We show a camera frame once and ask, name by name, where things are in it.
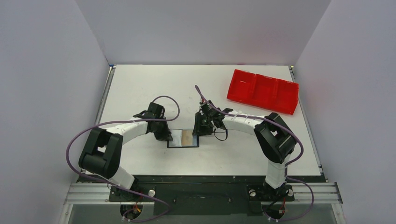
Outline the black leather card holder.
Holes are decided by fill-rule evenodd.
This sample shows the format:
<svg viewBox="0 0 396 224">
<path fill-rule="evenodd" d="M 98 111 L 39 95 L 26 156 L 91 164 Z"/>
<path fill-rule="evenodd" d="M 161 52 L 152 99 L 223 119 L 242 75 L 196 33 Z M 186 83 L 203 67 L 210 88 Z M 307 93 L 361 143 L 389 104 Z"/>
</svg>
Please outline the black leather card holder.
<svg viewBox="0 0 396 224">
<path fill-rule="evenodd" d="M 171 129 L 172 140 L 167 142 L 167 148 L 199 147 L 199 137 L 193 135 L 192 129 Z"/>
</svg>

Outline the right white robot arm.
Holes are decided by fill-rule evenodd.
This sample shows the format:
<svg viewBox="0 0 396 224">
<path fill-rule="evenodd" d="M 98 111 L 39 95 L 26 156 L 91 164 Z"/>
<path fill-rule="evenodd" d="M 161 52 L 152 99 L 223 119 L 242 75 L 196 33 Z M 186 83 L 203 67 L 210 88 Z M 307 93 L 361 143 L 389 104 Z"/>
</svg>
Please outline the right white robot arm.
<svg viewBox="0 0 396 224">
<path fill-rule="evenodd" d="M 269 199 L 276 199 L 281 195 L 282 186 L 287 182 L 287 162 L 297 144 L 290 134 L 290 128 L 280 115 L 274 112 L 268 116 L 257 117 L 238 113 L 231 108 L 221 111 L 219 108 L 211 107 L 210 103 L 210 100 L 199 103 L 192 135 L 212 135 L 217 129 L 254 135 L 268 159 L 264 195 Z"/>
</svg>

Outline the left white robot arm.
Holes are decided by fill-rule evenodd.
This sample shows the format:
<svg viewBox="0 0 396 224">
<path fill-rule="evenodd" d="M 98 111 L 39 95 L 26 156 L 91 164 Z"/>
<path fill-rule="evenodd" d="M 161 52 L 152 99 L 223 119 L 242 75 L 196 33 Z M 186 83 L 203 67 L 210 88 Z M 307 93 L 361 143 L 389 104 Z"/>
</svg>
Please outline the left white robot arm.
<svg viewBox="0 0 396 224">
<path fill-rule="evenodd" d="M 122 187 L 121 195 L 129 201 L 135 200 L 139 187 L 134 184 L 135 177 L 120 166 L 122 146 L 148 133 L 153 133 L 159 141 L 173 140 L 164 113 L 162 105 L 151 102 L 147 110 L 134 115 L 144 121 L 132 120 L 106 129 L 93 128 L 79 158 L 79 167 Z"/>
</svg>

